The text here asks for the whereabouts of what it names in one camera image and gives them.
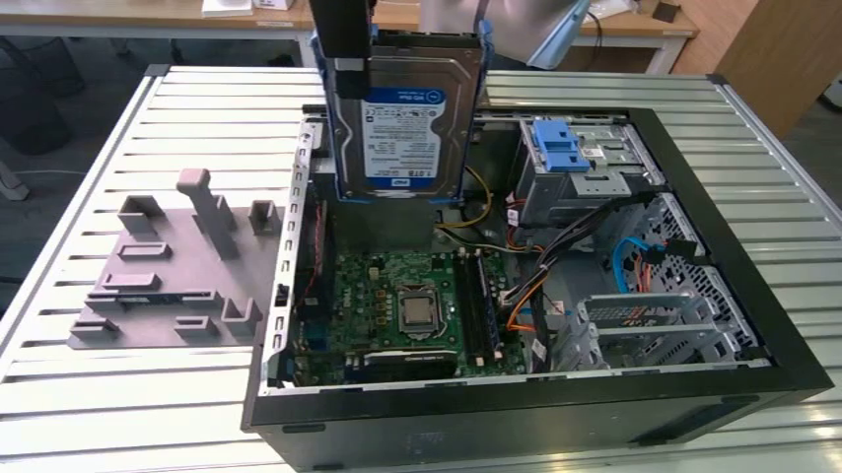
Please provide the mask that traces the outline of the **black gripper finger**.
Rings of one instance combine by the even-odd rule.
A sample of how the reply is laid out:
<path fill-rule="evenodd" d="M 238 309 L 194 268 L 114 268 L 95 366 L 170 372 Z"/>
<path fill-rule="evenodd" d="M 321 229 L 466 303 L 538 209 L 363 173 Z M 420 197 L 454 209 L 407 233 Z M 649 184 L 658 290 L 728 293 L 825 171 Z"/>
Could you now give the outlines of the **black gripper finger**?
<path fill-rule="evenodd" d="M 339 97 L 366 97 L 373 47 L 371 1 L 314 0 L 313 49 L 326 88 Z"/>

